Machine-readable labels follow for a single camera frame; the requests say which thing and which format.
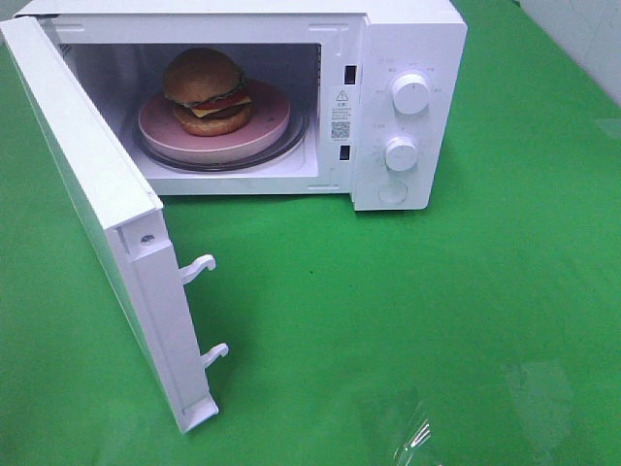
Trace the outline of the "glass microwave turntable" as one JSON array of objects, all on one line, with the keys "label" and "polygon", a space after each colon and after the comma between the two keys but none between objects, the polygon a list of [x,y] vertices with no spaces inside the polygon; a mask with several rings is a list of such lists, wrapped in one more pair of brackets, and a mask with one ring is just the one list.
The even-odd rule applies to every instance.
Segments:
[{"label": "glass microwave turntable", "polygon": [[237,172],[244,169],[253,169],[270,164],[279,157],[285,155],[291,150],[299,146],[300,141],[306,132],[308,120],[305,116],[291,116],[285,133],[277,140],[276,143],[267,149],[260,151],[258,154],[243,159],[232,164],[214,164],[211,166],[190,166],[180,162],[171,161],[161,155],[156,154],[147,146],[144,136],[140,130],[139,123],[136,130],[136,143],[139,145],[145,155],[153,162],[171,170],[185,171],[189,173],[227,173]]}]

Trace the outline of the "lower white round knob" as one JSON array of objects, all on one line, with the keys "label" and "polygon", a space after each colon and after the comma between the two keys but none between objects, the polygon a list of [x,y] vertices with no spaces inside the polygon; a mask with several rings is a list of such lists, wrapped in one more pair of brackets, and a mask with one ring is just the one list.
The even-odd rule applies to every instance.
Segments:
[{"label": "lower white round knob", "polygon": [[414,168],[418,162],[418,143],[406,136],[390,139],[384,148],[384,162],[394,172],[405,172]]}]

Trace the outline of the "pink round plate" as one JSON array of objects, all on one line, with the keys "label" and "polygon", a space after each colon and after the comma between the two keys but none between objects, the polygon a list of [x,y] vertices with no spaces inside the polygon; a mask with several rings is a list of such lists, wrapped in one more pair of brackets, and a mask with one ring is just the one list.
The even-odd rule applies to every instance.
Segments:
[{"label": "pink round plate", "polygon": [[287,129],[291,104],[276,87],[251,80],[249,122],[220,136],[187,133],[174,116],[172,103],[162,94],[154,95],[141,109],[139,127],[147,146],[156,154],[190,166],[232,164],[258,154],[277,142]]}]

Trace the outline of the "white microwave door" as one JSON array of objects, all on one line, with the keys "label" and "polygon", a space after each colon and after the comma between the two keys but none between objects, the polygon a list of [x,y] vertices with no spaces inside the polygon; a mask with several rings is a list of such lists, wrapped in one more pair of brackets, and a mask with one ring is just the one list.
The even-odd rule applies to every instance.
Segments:
[{"label": "white microwave door", "polygon": [[56,167],[115,296],[181,432],[218,412],[185,285],[213,270],[210,254],[180,267],[163,204],[34,17],[2,22]]}]

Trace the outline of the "green table cover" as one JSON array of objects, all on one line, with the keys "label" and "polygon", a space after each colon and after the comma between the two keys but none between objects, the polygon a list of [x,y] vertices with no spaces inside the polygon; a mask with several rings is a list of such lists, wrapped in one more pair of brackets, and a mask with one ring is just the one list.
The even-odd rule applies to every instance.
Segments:
[{"label": "green table cover", "polygon": [[220,412],[181,434],[1,55],[5,465],[616,465],[620,110],[516,1],[469,26],[432,199],[168,197]]}]

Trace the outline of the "white wall panel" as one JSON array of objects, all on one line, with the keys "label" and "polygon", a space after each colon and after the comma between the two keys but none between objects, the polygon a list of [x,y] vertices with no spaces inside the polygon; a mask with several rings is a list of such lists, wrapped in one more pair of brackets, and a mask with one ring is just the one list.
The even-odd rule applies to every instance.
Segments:
[{"label": "white wall panel", "polygon": [[518,5],[615,103],[620,102],[618,0],[521,0]]}]

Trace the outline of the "white microwave oven body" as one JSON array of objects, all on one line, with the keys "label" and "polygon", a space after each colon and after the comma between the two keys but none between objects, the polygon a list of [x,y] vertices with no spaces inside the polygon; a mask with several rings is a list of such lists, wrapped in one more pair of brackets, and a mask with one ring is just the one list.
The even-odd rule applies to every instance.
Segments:
[{"label": "white microwave oven body", "polygon": [[[447,1],[33,1],[34,17],[147,183],[164,195],[346,193],[358,211],[426,207],[468,27]],[[222,50],[255,80],[286,92],[308,126],[270,164],[189,173],[149,159],[136,143],[138,112],[163,70],[191,47]],[[403,115],[390,84],[418,70],[428,107]],[[394,172],[386,143],[418,143],[413,169]],[[399,181],[408,197],[382,203]]]}]

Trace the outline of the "toy burger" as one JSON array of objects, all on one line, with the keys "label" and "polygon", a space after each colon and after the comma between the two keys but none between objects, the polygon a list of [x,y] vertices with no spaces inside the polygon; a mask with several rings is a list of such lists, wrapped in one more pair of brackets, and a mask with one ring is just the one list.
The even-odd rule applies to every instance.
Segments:
[{"label": "toy burger", "polygon": [[244,127],[252,100],[243,69],[213,49],[182,52],[163,74],[164,97],[182,129],[194,136],[215,137]]}]

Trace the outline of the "round white door button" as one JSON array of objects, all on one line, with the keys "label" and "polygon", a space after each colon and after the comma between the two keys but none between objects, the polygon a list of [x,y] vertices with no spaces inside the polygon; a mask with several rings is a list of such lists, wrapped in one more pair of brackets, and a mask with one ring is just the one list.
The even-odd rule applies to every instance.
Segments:
[{"label": "round white door button", "polygon": [[384,183],[378,188],[377,196],[382,203],[399,205],[408,197],[408,186],[399,181]]}]

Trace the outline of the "upper white round knob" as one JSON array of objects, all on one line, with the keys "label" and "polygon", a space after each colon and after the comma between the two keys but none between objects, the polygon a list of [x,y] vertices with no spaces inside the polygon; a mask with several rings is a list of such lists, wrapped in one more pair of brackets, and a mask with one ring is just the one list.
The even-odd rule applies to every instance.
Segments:
[{"label": "upper white round knob", "polygon": [[400,114],[411,116],[423,112],[430,102],[429,80],[418,70],[399,75],[390,84],[392,103]]}]

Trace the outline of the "white round knob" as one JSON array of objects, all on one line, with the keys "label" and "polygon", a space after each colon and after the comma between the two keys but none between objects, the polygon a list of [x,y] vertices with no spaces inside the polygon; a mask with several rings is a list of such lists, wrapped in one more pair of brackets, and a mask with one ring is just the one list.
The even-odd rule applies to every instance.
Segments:
[{"label": "white round knob", "polygon": [[423,112],[430,102],[429,80],[418,70],[399,75],[390,84],[392,103],[400,114],[411,116]]},{"label": "white round knob", "polygon": [[384,148],[384,162],[394,172],[405,172],[414,168],[418,162],[418,143],[406,136],[390,139]]}]

